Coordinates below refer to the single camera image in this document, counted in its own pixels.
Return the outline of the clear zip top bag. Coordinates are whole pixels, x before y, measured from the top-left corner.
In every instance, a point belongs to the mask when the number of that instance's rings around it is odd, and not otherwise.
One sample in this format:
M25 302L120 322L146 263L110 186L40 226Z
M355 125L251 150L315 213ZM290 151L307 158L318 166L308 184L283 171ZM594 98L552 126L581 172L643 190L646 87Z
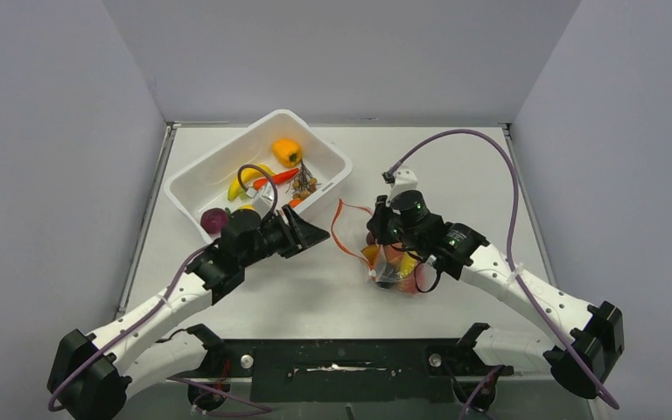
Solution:
M366 270L368 282L381 290L406 295L430 291L436 278L416 254L405 251L400 242L381 245L368 232L367 222L373 215L369 207L340 199L330 225L336 246L357 259Z

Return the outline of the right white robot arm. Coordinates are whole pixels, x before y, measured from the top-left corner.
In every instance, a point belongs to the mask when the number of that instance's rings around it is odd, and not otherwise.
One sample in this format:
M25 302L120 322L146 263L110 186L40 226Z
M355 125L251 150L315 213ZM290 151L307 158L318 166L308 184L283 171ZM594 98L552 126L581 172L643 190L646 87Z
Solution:
M510 262L483 234L432 213L417 190L378 196L367 229L379 244L403 245L438 275L484 291L537 327L504 332L478 325L457 350L466 372L508 366L516 373L548 373L579 397L608 396L604 384L624 352L618 306L574 297Z

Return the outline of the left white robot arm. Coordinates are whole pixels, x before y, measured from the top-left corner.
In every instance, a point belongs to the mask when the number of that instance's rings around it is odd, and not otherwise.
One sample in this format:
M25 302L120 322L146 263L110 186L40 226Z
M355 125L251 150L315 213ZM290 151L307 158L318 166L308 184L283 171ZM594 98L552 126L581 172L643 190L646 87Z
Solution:
M247 267L273 255L291 258L329 237L290 206L265 216L232 212L219 237L189 255L160 292L92 332L74 329L61 339L47 383L48 410L112 419L137 392L195 369L213 347L211 331L198 344L160 340L238 287Z

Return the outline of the fake peach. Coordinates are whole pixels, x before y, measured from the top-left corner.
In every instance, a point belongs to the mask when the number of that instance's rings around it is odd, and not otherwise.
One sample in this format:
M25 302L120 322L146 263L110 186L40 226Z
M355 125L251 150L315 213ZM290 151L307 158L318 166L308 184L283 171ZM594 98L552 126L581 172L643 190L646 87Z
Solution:
M381 247L376 243L368 244L364 248L362 248L360 252L366 259L368 265L370 267L374 267L377 263L379 254L381 252Z

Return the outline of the brown fake berry twig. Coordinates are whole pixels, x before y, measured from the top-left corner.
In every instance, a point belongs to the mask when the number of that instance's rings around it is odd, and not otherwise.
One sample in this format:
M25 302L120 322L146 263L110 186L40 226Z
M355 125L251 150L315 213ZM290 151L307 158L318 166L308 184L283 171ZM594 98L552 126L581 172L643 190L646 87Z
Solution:
M297 168L297 173L288 181L287 193L293 200L306 200L313 195L320 183L304 162Z

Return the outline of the dark fake plum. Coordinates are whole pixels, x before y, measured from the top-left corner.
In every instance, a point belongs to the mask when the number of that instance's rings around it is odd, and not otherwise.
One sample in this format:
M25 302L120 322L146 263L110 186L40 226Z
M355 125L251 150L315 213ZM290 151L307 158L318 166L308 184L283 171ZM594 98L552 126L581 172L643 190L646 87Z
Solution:
M381 271L375 277L375 284L383 289L394 289L397 287L400 281L400 271L399 269L387 263Z

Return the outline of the orange fake carrot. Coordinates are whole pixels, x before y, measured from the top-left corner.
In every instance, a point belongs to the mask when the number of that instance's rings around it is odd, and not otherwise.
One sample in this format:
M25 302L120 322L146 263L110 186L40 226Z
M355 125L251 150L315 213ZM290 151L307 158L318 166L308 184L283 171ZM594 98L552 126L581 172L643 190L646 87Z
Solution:
M274 181L276 186L280 186L281 184L285 184L289 182L291 179L293 179L296 175L298 175L299 169L298 168L293 168L288 171L283 171L280 173L277 173L275 175L271 175L271 179ZM269 181L266 178L259 178L254 181L253 187L258 191L262 187L266 186L269 184Z

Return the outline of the red fake fruit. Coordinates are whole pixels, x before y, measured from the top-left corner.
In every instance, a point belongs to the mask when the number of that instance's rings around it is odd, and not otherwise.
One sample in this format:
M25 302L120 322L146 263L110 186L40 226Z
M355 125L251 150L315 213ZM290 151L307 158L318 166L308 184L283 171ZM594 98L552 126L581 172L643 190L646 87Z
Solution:
M409 279L400 280L397 289L410 295L428 292L436 282L434 271L424 264L418 264Z

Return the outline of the orange yellow fake pepper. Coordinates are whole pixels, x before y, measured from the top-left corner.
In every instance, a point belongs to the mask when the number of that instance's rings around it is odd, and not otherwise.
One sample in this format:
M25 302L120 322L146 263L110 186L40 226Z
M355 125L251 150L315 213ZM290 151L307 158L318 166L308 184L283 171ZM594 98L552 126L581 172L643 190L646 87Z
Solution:
M298 166L303 158L300 144L289 138L275 141L271 146L271 151L276 161L287 169Z

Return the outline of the purple fake onion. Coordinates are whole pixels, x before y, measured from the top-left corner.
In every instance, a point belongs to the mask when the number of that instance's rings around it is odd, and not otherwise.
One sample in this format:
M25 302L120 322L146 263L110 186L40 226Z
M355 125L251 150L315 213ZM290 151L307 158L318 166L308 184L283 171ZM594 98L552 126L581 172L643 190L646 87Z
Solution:
M226 226L229 213L226 209L214 207L207 209L200 217L199 224L209 235L218 235Z

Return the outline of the white plastic bin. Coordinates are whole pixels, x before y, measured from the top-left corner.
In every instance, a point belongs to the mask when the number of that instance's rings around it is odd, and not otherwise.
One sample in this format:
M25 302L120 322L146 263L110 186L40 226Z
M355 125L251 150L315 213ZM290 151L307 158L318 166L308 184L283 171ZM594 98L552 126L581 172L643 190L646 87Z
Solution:
M166 196L192 223L205 243L211 243L214 237L200 225L204 211L214 207L235 210L247 203L241 198L228 199L229 186L236 181L242 165L264 164L273 171L282 171L284 167L273 154L272 145L283 138L301 146L305 168L318 184L314 195L296 206L295 211L302 218L314 221L337 200L345 179L352 172L351 158L313 131L299 116L288 109L278 109L252 123L242 133L201 153L165 181Z

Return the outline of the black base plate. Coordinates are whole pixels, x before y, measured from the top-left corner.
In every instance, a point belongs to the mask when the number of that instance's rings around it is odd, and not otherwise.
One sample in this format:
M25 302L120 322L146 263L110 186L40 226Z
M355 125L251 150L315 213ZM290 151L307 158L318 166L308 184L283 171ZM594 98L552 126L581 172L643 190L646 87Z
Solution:
M491 370L462 339L229 339L182 373L257 403L453 403Z

